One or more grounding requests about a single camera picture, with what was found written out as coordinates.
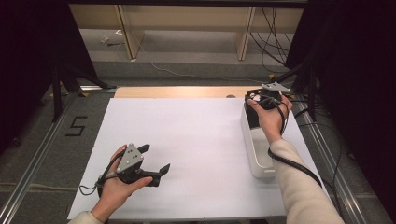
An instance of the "cable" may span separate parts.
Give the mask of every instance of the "cable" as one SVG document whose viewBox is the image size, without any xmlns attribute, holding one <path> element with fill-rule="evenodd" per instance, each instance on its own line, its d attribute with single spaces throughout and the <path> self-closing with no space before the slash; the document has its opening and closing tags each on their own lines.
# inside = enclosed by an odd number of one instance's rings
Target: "cable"
<svg viewBox="0 0 396 224">
<path fill-rule="evenodd" d="M 302 115 L 303 113 L 305 113 L 307 111 L 308 111 L 308 108 L 306 108 L 306 109 L 304 109 L 302 111 L 299 111 L 297 114 L 294 115 L 294 117 L 297 118 L 297 117 L 299 117 L 300 115 Z"/>
<path fill-rule="evenodd" d="M 103 185 L 105 184 L 106 180 L 108 179 L 108 178 L 106 177 L 106 175 L 107 175 L 108 171 L 110 170 L 111 166 L 113 165 L 113 163 L 114 163 L 119 157 L 122 157 L 122 156 L 124 155 L 124 153 L 125 153 L 125 149 L 124 149 L 122 152 L 120 152 L 119 154 L 117 154 L 117 155 L 113 158 L 113 160 L 111 160 L 111 162 L 108 164 L 108 166 L 107 166 L 107 168 L 105 169 L 105 171 L 103 172 L 103 174 L 99 177 L 98 181 L 96 181 L 95 185 L 94 185 L 92 188 L 88 188 L 88 187 L 83 186 L 83 185 L 78 186 L 78 189 L 79 189 L 79 191 L 81 192 L 81 194 L 84 195 L 84 196 L 91 195 L 91 194 L 93 194 L 93 193 L 95 192 L 95 190 L 96 190 L 97 188 L 102 188 Z M 91 192 L 89 192 L 89 193 L 84 193 L 84 192 L 82 191 L 82 189 L 90 189 Z"/>
<path fill-rule="evenodd" d="M 275 45 L 269 43 L 269 40 L 268 40 L 269 37 L 270 37 L 269 35 L 267 37 L 267 40 L 262 39 L 262 36 L 260 35 L 260 33 L 256 33 L 256 35 L 259 37 L 260 40 L 262 40 L 262 42 L 265 43 L 265 45 L 271 46 L 271 47 L 276 48 L 276 49 L 280 49 L 279 46 L 275 46 Z"/>
<path fill-rule="evenodd" d="M 0 183 L 0 187 L 15 187 L 17 186 L 16 183 Z M 73 191 L 75 192 L 77 189 L 76 188 L 64 188 L 64 187 L 53 187 L 53 186 L 48 186 L 48 185 L 42 185 L 42 184 L 31 184 L 29 185 L 29 189 L 42 189 L 42 190 L 61 190 L 61 191 Z"/>
<path fill-rule="evenodd" d="M 274 55 L 272 55 L 270 52 L 268 52 L 265 48 L 263 48 L 259 42 L 257 42 L 256 38 L 254 38 L 253 34 L 250 33 L 250 36 L 253 38 L 254 42 L 256 42 L 256 44 L 259 46 L 260 49 L 262 49 L 262 51 L 264 51 L 266 54 L 268 54 L 268 56 L 270 56 L 272 59 L 274 59 L 275 61 L 277 61 L 278 63 L 285 65 L 284 63 L 282 63 L 278 58 L 276 58 Z"/>
<path fill-rule="evenodd" d="M 314 122 L 314 123 L 302 124 L 302 125 L 299 125 L 299 127 L 310 126 L 310 125 L 321 125 L 321 126 L 324 126 L 324 127 L 328 128 L 329 130 L 332 130 L 332 132 L 337 135 L 338 139 L 341 139 L 339 134 L 338 134 L 338 132 L 334 128 L 332 128 L 331 126 L 326 125 L 326 124 L 321 124 L 321 123 Z M 337 160 L 336 160 L 336 163 L 335 163 L 334 173 L 332 174 L 332 190 L 334 192 L 334 199 L 336 200 L 336 203 L 337 203 L 336 206 L 338 207 L 338 210 L 339 210 L 338 213 L 340 214 L 341 218 L 343 218 L 341 205 L 339 204 L 337 191 L 336 191 L 336 187 L 335 187 L 335 178 L 336 178 L 336 175 L 337 175 L 338 166 L 340 164 L 342 151 L 343 151 L 343 145 L 341 144 L 341 140 L 339 141 L 339 148 L 340 148 L 340 150 L 339 150 L 339 154 L 338 154 L 338 157 L 337 157 Z"/>
<path fill-rule="evenodd" d="M 143 46 L 141 45 L 140 41 L 138 41 L 138 43 L 139 43 L 139 47 L 143 50 L 143 52 L 147 53 L 147 52 L 145 51 L 145 49 L 143 48 Z M 165 68 L 160 68 L 160 67 L 156 66 L 156 65 L 154 64 L 154 62 L 149 62 L 149 63 L 151 64 L 151 66 L 153 66 L 155 69 L 157 69 L 157 70 L 159 70 L 159 71 L 164 71 L 164 72 L 167 72 L 167 73 L 173 74 L 173 75 L 175 75 L 175 76 L 179 76 L 179 77 L 195 77 L 195 78 L 200 78 L 200 79 L 219 79 L 219 80 L 226 80 L 226 81 L 251 81 L 251 82 L 257 82 L 257 83 L 261 83 L 261 84 L 267 84 L 267 83 L 265 83 L 265 82 L 263 82 L 263 81 L 259 81 L 259 80 L 255 80 L 255 79 L 250 79 L 250 78 L 198 77 L 198 76 L 196 76 L 196 75 L 190 75 L 190 74 L 179 74 L 179 73 L 170 71 L 170 70 L 165 69 Z"/>
<path fill-rule="evenodd" d="M 289 40 L 289 43 L 291 44 L 291 40 L 289 39 L 287 34 L 285 34 L 285 37 Z"/>
<path fill-rule="evenodd" d="M 278 50 L 278 52 L 279 52 L 279 56 L 280 56 L 280 58 L 282 59 L 282 61 L 283 61 L 283 63 L 284 63 L 285 60 L 283 59 L 282 53 L 280 52 L 280 50 L 282 49 L 282 52 L 283 52 L 283 54 L 285 55 L 285 57 L 287 57 L 287 56 L 286 56 L 286 53 L 285 53 L 285 51 L 283 50 L 283 48 L 282 48 L 282 46 L 281 46 L 279 40 L 278 40 L 277 37 L 276 37 L 276 26 L 275 26 L 275 21 L 276 21 L 276 8 L 273 8 L 273 22 L 272 22 L 272 25 L 270 24 L 270 22 L 269 22 L 269 20 L 268 20 L 268 18 L 267 18 L 267 15 L 265 14 L 265 11 L 264 11 L 264 8 L 263 8 L 263 7 L 262 7 L 262 14 L 263 14 L 265 20 L 267 21 L 268 27 L 270 28 L 270 34 L 269 34 L 269 36 L 270 36 L 271 34 L 273 34 L 273 36 L 274 36 L 274 38 L 275 38 L 275 41 L 276 41 L 277 50 Z"/>
<path fill-rule="evenodd" d="M 118 46 L 117 47 L 117 56 L 119 56 L 120 58 L 122 58 L 122 56 L 120 56 L 120 47 L 121 45 L 124 45 L 125 43 L 118 43 L 118 44 L 111 44 L 111 43 L 107 43 L 107 46 Z"/>
<path fill-rule="evenodd" d="M 286 110 L 288 111 L 288 117 L 289 117 L 289 109 L 288 109 L 288 106 L 287 106 L 285 103 L 283 103 L 283 102 L 278 102 L 278 101 L 275 100 L 274 98 L 272 98 L 272 103 L 276 106 L 276 109 L 277 109 L 277 111 L 279 112 L 279 115 L 280 115 L 281 118 L 282 118 L 282 127 L 281 127 L 281 129 L 280 129 L 280 134 L 283 134 L 283 132 L 284 132 L 285 129 L 286 129 L 288 120 L 285 118 L 285 115 L 283 114 L 283 112 L 282 112 L 282 110 L 280 109 L 280 107 L 279 107 L 278 104 L 283 104 L 283 105 L 286 106 Z M 303 172 L 303 173 L 305 173 L 305 174 L 311 176 L 311 177 L 320 185 L 320 187 L 322 188 L 321 182 L 320 182 L 320 180 L 318 179 L 318 177 L 317 177 L 312 171 L 310 171 L 308 168 L 306 168 L 305 166 L 301 165 L 300 163 L 297 163 L 297 162 L 295 162 L 295 161 L 291 161 L 291 160 L 288 160 L 288 159 L 286 159 L 286 158 L 283 158 L 283 157 L 280 157 L 280 156 L 276 155 L 276 154 L 271 150 L 271 148 L 269 148 L 269 147 L 268 147 L 268 156 L 271 157 L 272 159 L 276 160 L 276 161 L 283 162 L 283 163 L 285 163 L 285 164 L 287 164 L 287 165 L 289 165 L 289 166 L 291 166 L 291 167 L 293 167 L 293 168 L 295 168 L 295 169 L 297 169 L 297 170 L 299 170 L 299 171 L 301 171 L 301 172 Z"/>
<path fill-rule="evenodd" d="M 271 73 L 283 73 L 283 72 L 276 72 L 276 71 L 273 71 L 273 70 L 267 68 L 267 66 L 265 66 L 265 64 L 264 64 L 264 51 L 262 51 L 262 67 L 263 67 L 265 70 L 267 70 L 268 72 L 271 72 Z"/>
</svg>

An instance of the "table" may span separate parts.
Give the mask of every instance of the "table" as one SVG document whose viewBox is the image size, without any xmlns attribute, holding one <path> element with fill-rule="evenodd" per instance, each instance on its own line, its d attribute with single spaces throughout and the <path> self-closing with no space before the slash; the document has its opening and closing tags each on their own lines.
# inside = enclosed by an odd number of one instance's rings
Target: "table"
<svg viewBox="0 0 396 224">
<path fill-rule="evenodd" d="M 248 163 L 241 128 L 243 96 L 257 88 L 119 88 L 107 107 L 81 185 L 93 184 L 106 168 L 104 161 L 113 154 L 113 148 L 133 138 L 137 147 L 151 145 L 143 169 L 156 171 L 168 162 L 171 168 L 158 188 L 137 191 L 111 219 L 185 221 L 285 216 L 276 178 L 254 177 Z M 227 95 L 237 97 L 226 99 Z M 285 139 L 297 147 L 305 163 L 318 175 L 291 113 L 289 119 Z M 69 218 L 91 209 L 97 200 L 96 194 L 82 196 L 78 192 Z"/>
</svg>

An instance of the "forearm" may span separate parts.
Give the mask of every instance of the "forearm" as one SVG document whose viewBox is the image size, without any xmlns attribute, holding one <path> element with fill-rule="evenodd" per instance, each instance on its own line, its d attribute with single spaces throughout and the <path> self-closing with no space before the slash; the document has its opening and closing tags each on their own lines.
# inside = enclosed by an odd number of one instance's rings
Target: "forearm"
<svg viewBox="0 0 396 224">
<path fill-rule="evenodd" d="M 117 210 L 116 207 L 112 208 L 110 205 L 111 203 L 99 200 L 96 206 L 91 210 L 91 214 L 104 223 Z"/>
<path fill-rule="evenodd" d="M 280 157 L 307 167 L 296 149 L 283 139 L 272 142 L 271 150 Z M 273 160 L 273 164 L 288 223 L 344 223 L 329 197 L 311 176 L 279 161 Z"/>
<path fill-rule="evenodd" d="M 103 224 L 90 212 L 81 212 L 74 217 L 68 224 Z"/>
</svg>

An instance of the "black cable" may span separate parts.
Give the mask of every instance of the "black cable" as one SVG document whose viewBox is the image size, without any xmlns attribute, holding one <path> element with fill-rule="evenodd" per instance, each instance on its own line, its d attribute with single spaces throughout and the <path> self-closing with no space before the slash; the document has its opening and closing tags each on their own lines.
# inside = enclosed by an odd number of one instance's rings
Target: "black cable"
<svg viewBox="0 0 396 224">
<path fill-rule="evenodd" d="M 299 117 L 300 115 L 302 115 L 303 113 L 307 112 L 308 108 L 303 109 L 302 111 L 299 111 L 297 114 L 294 115 L 295 118 Z"/>
<path fill-rule="evenodd" d="M 321 125 L 321 126 L 324 126 L 324 127 L 328 128 L 329 130 L 332 130 L 332 132 L 334 132 L 334 133 L 338 136 L 338 139 L 341 139 L 340 136 L 339 136 L 339 134 L 338 134 L 338 132 L 337 132 L 334 128 L 332 128 L 331 126 L 326 125 L 326 124 L 321 124 L 321 123 L 316 123 L 316 122 L 315 122 L 315 123 L 302 124 L 302 125 L 299 125 L 299 127 L 310 126 L 310 125 Z M 339 166 L 339 164 L 340 164 L 341 156 L 342 156 L 342 151 L 343 151 L 343 147 L 342 147 L 341 140 L 340 140 L 340 142 L 339 142 L 339 148 L 340 148 L 340 152 L 339 152 L 339 154 L 338 154 L 337 161 L 336 161 L 336 163 L 335 163 L 334 173 L 332 174 L 332 190 L 333 190 L 333 192 L 334 192 L 334 199 L 335 199 L 336 202 L 337 202 L 337 205 L 336 205 L 336 206 L 339 208 L 340 217 L 343 218 L 343 213 L 342 213 L 342 210 L 341 210 L 341 205 L 339 204 L 338 197 L 337 197 L 337 191 L 336 191 L 336 187 L 335 187 L 335 178 L 336 178 L 336 175 L 337 175 L 338 166 Z"/>
<path fill-rule="evenodd" d="M 336 187 L 334 187 L 331 183 L 329 183 L 327 180 L 325 180 L 324 178 L 321 178 L 322 179 L 322 181 L 323 181 L 323 183 L 325 184 L 325 185 L 327 185 L 331 190 L 332 190 L 332 194 L 334 194 L 334 200 L 335 200 L 335 206 L 336 206 L 336 209 L 337 209 L 337 211 L 338 211 L 338 214 L 340 215 L 340 217 L 341 217 L 341 219 L 343 219 L 344 220 L 344 215 L 343 215 L 343 210 L 341 209 L 341 204 L 340 204 L 340 201 L 338 200 L 338 197 L 337 197 L 337 195 L 338 195 L 338 193 L 337 193 L 337 188 Z"/>
<path fill-rule="evenodd" d="M 264 8 L 262 7 L 262 14 L 265 18 L 265 20 L 267 21 L 268 27 L 270 28 L 270 35 L 273 34 L 275 41 L 276 41 L 276 45 L 277 45 L 277 50 L 279 52 L 279 56 L 282 59 L 283 63 L 285 62 L 285 60 L 282 57 L 282 53 L 280 52 L 280 50 L 282 49 L 283 54 L 286 56 L 285 51 L 283 50 L 279 40 L 276 37 L 276 27 L 275 27 L 275 20 L 276 20 L 276 8 L 273 8 L 273 22 L 272 25 L 270 24 L 270 22 L 268 21 L 267 15 L 265 14 Z"/>
<path fill-rule="evenodd" d="M 257 42 L 256 38 L 254 38 L 254 36 L 253 36 L 252 33 L 250 33 L 250 36 L 253 38 L 254 42 L 256 42 L 257 46 L 259 46 L 259 48 L 260 48 L 262 51 L 264 51 L 266 54 L 268 54 L 268 56 L 270 56 L 272 59 L 274 59 L 274 60 L 277 61 L 278 63 L 280 63 L 280 64 L 282 64 L 282 65 L 285 65 L 285 64 L 283 64 L 278 58 L 276 58 L 274 55 L 272 55 L 270 52 L 268 52 L 265 48 L 263 48 L 263 47 L 259 44 L 259 42 Z"/>
<path fill-rule="evenodd" d="M 117 155 L 113 158 L 113 160 L 111 160 L 111 162 L 108 164 L 108 166 L 107 166 L 107 168 L 105 169 L 105 171 L 103 172 L 103 174 L 100 176 L 100 178 L 98 179 L 98 181 L 96 181 L 95 185 L 94 185 L 92 188 L 88 188 L 88 187 L 83 186 L 83 185 L 78 186 L 78 189 L 79 189 L 79 191 L 81 192 L 81 194 L 84 195 L 84 196 L 88 196 L 88 195 L 93 194 L 97 188 L 101 188 L 101 187 L 105 184 L 105 181 L 108 179 L 108 178 L 106 178 L 106 175 L 107 175 L 108 171 L 110 170 L 111 166 L 112 166 L 113 163 L 116 161 L 116 159 L 118 159 L 119 157 L 122 157 L 122 156 L 124 155 L 124 153 L 125 153 L 125 150 L 123 150 L 122 152 L 120 152 L 119 154 L 117 154 Z M 91 189 L 92 191 L 91 191 L 90 193 L 84 193 L 84 192 L 82 191 L 82 189 Z"/>
<path fill-rule="evenodd" d="M 280 109 L 280 107 L 279 107 L 279 105 L 277 103 L 285 105 L 286 106 L 286 110 L 288 111 L 288 114 L 289 114 L 289 109 L 288 109 L 288 106 L 285 103 L 277 102 L 274 98 L 272 100 L 273 100 L 273 103 L 276 105 L 276 109 L 277 109 L 277 111 L 279 112 L 279 114 L 280 114 L 280 116 L 282 118 L 282 127 L 281 127 L 281 130 L 280 130 L 280 134 L 283 134 L 283 132 L 286 129 L 287 120 L 286 120 L 285 115 L 282 113 L 282 110 Z M 276 155 L 271 150 L 271 148 L 269 148 L 269 147 L 268 147 L 268 156 L 271 157 L 272 159 L 276 160 L 276 161 L 283 162 L 283 163 L 285 163 L 285 164 L 287 164 L 287 165 L 289 165 L 289 166 L 291 166 L 291 167 L 293 167 L 293 168 L 295 168 L 295 169 L 297 169 L 297 170 L 299 170 L 299 171 L 311 176 L 320 185 L 320 187 L 322 188 L 321 182 L 318 179 L 318 177 L 312 171 L 310 171 L 308 168 L 306 168 L 305 166 L 301 165 L 300 163 L 297 163 L 295 161 L 291 161 L 291 160 L 288 160 L 286 158 L 283 158 L 283 157 L 280 157 L 280 156 Z"/>
<path fill-rule="evenodd" d="M 111 44 L 111 43 L 107 43 L 108 46 L 114 46 L 114 45 L 123 45 L 124 43 L 119 43 L 119 44 Z"/>
<path fill-rule="evenodd" d="M 268 72 L 270 72 L 270 73 L 283 73 L 283 72 L 276 72 L 276 71 L 273 71 L 273 70 L 267 68 L 267 66 L 265 66 L 265 64 L 264 64 L 264 51 L 262 51 L 262 67 L 263 67 L 265 70 L 267 70 Z"/>
<path fill-rule="evenodd" d="M 292 103 L 308 103 L 308 101 L 306 101 L 306 100 L 290 100 L 290 102 L 292 102 Z"/>
<path fill-rule="evenodd" d="M 289 43 L 291 44 L 291 40 L 289 39 L 287 34 L 285 34 L 285 37 L 289 40 Z"/>
<path fill-rule="evenodd" d="M 256 35 L 259 37 L 259 39 L 260 39 L 262 42 L 265 43 L 265 45 L 271 46 L 271 47 L 273 47 L 273 48 L 275 48 L 275 49 L 279 49 L 279 48 L 280 48 L 279 46 L 275 46 L 275 45 L 269 43 L 269 41 L 268 41 L 268 39 L 269 39 L 269 37 L 270 37 L 269 35 L 268 35 L 268 37 L 267 37 L 267 40 L 262 39 L 262 36 L 260 35 L 260 33 L 256 33 Z"/>
<path fill-rule="evenodd" d="M 320 187 L 322 188 L 321 182 L 320 182 L 320 180 L 318 179 L 318 177 L 317 177 L 314 173 L 312 173 L 312 171 L 310 171 L 308 168 L 306 168 L 305 166 L 303 166 L 303 165 L 301 165 L 300 163 L 297 163 L 297 162 L 295 162 L 295 161 L 291 161 L 291 160 L 288 160 L 288 159 L 286 159 L 286 158 L 277 156 L 276 154 L 274 154 L 274 153 L 271 151 L 271 148 L 268 148 L 268 155 L 269 155 L 272 159 L 274 159 L 274 160 L 276 160 L 276 161 L 283 162 L 283 163 L 285 163 L 285 164 L 287 164 L 287 165 L 289 165 L 289 166 L 291 166 L 291 167 L 293 167 L 293 168 L 296 168 L 297 170 L 302 171 L 303 173 L 305 173 L 305 174 L 311 176 L 315 181 L 317 181 L 317 183 L 318 183 L 318 184 L 320 185 Z"/>
</svg>

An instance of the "person's left hand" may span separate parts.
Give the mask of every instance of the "person's left hand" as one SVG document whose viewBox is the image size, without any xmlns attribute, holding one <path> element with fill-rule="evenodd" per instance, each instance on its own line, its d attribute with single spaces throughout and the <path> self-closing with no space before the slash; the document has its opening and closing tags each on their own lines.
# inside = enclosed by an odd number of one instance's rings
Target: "person's left hand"
<svg viewBox="0 0 396 224">
<path fill-rule="evenodd" d="M 126 145 L 120 147 L 114 155 L 111 157 L 113 160 L 117 154 L 122 152 Z M 109 172 L 116 172 L 117 167 L 120 164 L 120 158 L 112 164 Z M 133 192 L 138 189 L 145 187 L 152 181 L 152 177 L 144 177 L 132 184 L 125 184 L 120 181 L 117 177 L 109 178 L 104 186 L 101 198 L 96 206 L 91 210 L 91 213 L 101 222 L 105 222 L 118 208 L 120 208 L 128 199 Z"/>
</svg>

